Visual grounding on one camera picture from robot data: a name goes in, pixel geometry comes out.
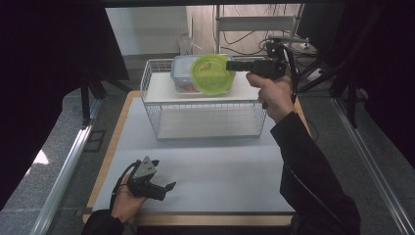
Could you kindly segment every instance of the black sleeve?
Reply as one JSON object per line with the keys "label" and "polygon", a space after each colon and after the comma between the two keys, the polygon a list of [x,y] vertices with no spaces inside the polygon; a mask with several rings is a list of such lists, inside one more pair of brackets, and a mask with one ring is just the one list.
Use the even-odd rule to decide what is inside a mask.
{"label": "black sleeve", "polygon": [[121,235],[124,225],[110,214],[110,210],[95,211],[89,216],[82,235]]}
{"label": "black sleeve", "polygon": [[284,117],[271,134],[284,160],[280,192],[300,217],[298,234],[360,234],[360,216],[353,199],[344,193],[299,115],[290,113]]}

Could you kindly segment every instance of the white wall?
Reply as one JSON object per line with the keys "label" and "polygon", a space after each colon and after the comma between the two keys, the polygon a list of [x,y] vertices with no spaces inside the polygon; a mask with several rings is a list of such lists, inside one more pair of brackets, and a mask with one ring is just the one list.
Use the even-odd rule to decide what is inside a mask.
{"label": "white wall", "polygon": [[178,53],[180,34],[188,33],[186,7],[107,9],[121,54]]}

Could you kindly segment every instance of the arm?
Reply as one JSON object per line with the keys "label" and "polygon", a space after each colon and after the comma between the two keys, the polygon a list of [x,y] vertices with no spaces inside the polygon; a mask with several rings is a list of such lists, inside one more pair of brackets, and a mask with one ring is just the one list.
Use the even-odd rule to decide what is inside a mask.
{"label": "arm", "polygon": [[247,79],[251,86],[260,88],[258,101],[268,104],[267,113],[276,123],[271,133],[284,160],[280,191],[300,217],[297,234],[347,234],[342,224],[348,234],[359,234],[360,217],[354,201],[343,192],[325,156],[295,113],[290,78],[272,81],[248,73]]}
{"label": "arm", "polygon": [[129,175],[122,178],[116,192],[113,210],[95,211],[83,227],[82,235],[121,235],[124,224],[133,218],[146,202],[146,198],[135,198],[125,183]]}

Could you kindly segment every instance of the cable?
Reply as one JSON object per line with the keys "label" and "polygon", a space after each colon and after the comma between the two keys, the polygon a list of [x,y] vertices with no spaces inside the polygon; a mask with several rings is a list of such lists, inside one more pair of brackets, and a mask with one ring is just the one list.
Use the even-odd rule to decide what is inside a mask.
{"label": "cable", "polygon": [[267,41],[270,41],[270,40],[269,39],[262,39],[262,40],[260,40],[258,42],[258,48],[263,50],[265,48],[265,46],[266,46],[266,42]]}
{"label": "cable", "polygon": [[294,61],[293,52],[283,43],[280,43],[281,47],[286,51],[287,57],[288,57],[288,63],[290,65],[290,71],[291,71],[291,78],[293,83],[293,94],[291,95],[291,98],[293,100],[293,104],[297,99],[297,91],[299,87],[299,77],[297,75],[297,69],[296,69],[296,63]]}
{"label": "cable", "polygon": [[277,10],[277,5],[278,4],[275,4],[275,6],[274,6],[274,12],[272,13],[272,16],[275,16],[275,10]]}
{"label": "cable", "polygon": [[238,13],[238,16],[241,16],[241,14],[238,12],[238,9],[236,9],[236,6],[237,5],[235,5],[235,11]]}
{"label": "cable", "polygon": [[259,51],[253,52],[253,53],[242,53],[242,52],[236,51],[236,50],[228,48],[228,47],[220,47],[220,48],[225,49],[225,50],[229,50],[229,51],[233,51],[233,52],[238,53],[238,54],[243,55],[243,56],[252,56],[252,55],[256,55],[256,54],[260,53],[261,51],[263,51],[263,48],[262,48]]}
{"label": "cable", "polygon": [[137,162],[129,165],[128,168],[122,173],[121,177],[116,182],[116,185],[113,189],[113,193],[111,194],[110,212],[113,210],[113,205],[114,205],[114,202],[115,202],[116,192],[118,192],[118,188],[119,188],[119,186],[121,186],[122,178],[132,167],[134,167],[136,165],[137,165]]}
{"label": "cable", "polygon": [[316,136],[313,139],[313,141],[314,142],[317,142],[318,137],[320,137],[320,133],[318,132],[317,127],[315,127],[315,124],[311,120],[309,120],[307,117],[305,118],[305,121],[309,122],[312,125],[312,127],[314,128],[314,131],[315,131],[315,135]]}
{"label": "cable", "polygon": [[262,13],[262,15],[265,15],[266,11],[269,11],[271,9],[271,5],[272,4],[269,4],[269,6],[265,9],[265,11]]}
{"label": "cable", "polygon": [[307,191],[307,193],[341,226],[341,228],[347,233],[350,234],[346,225],[333,213],[326,204],[323,203],[293,172],[288,164],[284,164],[284,167],[291,173],[291,175],[296,179],[296,181],[301,185],[301,187]]}
{"label": "cable", "polygon": [[249,33],[248,33],[248,34],[246,34],[245,36],[243,36],[243,37],[241,37],[241,38],[239,38],[238,40],[233,41],[233,42],[228,42],[228,39],[226,39],[226,34],[225,34],[225,32],[223,32],[223,37],[225,38],[225,41],[226,41],[226,43],[228,43],[228,45],[232,45],[232,44],[235,44],[235,43],[237,43],[237,42],[241,41],[242,39],[246,38],[247,36],[251,35],[252,33],[254,33],[254,31],[249,32]]}

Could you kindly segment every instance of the gray floor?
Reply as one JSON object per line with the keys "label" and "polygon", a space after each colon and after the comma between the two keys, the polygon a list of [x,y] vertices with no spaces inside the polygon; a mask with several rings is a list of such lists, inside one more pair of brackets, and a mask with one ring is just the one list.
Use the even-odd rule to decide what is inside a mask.
{"label": "gray floor", "polygon": [[[162,55],[168,58],[174,55]],[[145,61],[152,57],[125,58],[131,80],[124,81],[138,89]],[[84,149],[69,187],[61,201],[48,234],[80,234],[82,213],[105,156],[126,94],[104,83],[108,96],[98,114],[89,143]],[[362,234],[401,234],[382,197],[378,193],[363,161],[328,96],[330,81],[300,94],[300,102],[317,145],[326,154],[345,191],[356,201],[362,216]],[[20,187],[0,212],[0,231],[4,235],[28,234],[52,188],[81,126],[79,91],[64,100],[64,110],[45,143],[43,152],[48,164],[35,164]],[[398,195],[410,219],[415,219],[415,189],[408,185],[415,180],[414,169],[406,162],[391,141],[382,133],[364,110],[356,106],[358,130],[366,141],[392,189]]]}

